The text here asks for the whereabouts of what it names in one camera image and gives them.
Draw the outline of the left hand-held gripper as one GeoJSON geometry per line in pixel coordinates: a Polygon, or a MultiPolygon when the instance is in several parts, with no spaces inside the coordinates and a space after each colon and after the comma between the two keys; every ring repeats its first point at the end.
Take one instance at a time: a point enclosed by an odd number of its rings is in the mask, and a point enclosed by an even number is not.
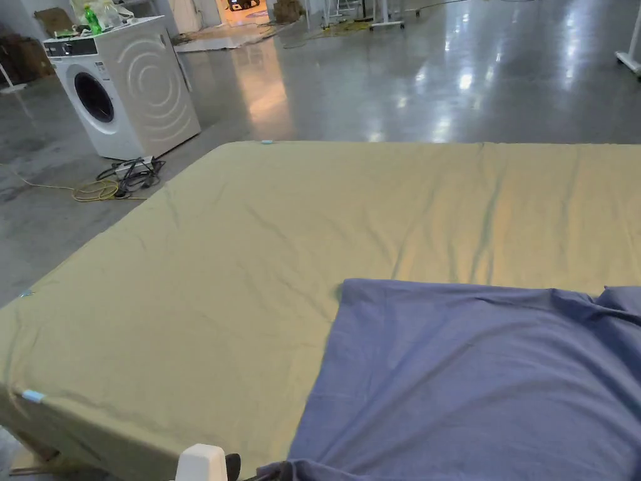
{"type": "MultiPolygon", "coordinates": [[[[178,458],[175,480],[238,480],[241,456],[226,454],[218,446],[195,444],[183,451],[178,458]]],[[[291,462],[273,463],[257,470],[256,480],[294,480],[291,462]]]]}

